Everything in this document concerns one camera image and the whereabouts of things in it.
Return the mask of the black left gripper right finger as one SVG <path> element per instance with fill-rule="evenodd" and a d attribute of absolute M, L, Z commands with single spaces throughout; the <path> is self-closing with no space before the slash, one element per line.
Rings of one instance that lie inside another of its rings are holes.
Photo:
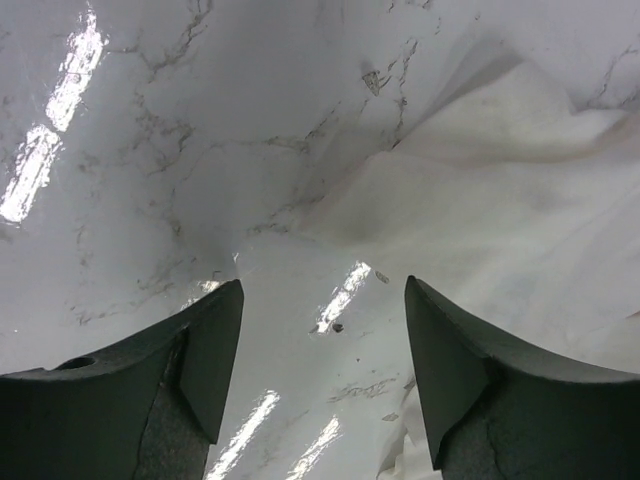
<path fill-rule="evenodd" d="M 406 324 L 446 479 L 635 479 L 639 378 L 550 352 L 409 277 Z"/>

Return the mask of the white t shirt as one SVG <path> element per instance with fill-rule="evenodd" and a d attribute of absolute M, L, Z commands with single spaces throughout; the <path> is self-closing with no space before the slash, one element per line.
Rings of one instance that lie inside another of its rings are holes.
<path fill-rule="evenodd" d="M 639 378 L 639 117 L 577 109 L 499 57 L 393 149 L 362 161 L 302 234 L 550 352 Z M 381 479 L 446 479 L 415 378 Z"/>

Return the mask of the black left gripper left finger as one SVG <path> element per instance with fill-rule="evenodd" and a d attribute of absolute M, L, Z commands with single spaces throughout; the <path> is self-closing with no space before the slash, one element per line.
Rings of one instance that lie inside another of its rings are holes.
<path fill-rule="evenodd" d="M 219 437 L 244 292 L 183 311 L 55 369 L 1 379 L 5 479 L 200 479 Z"/>

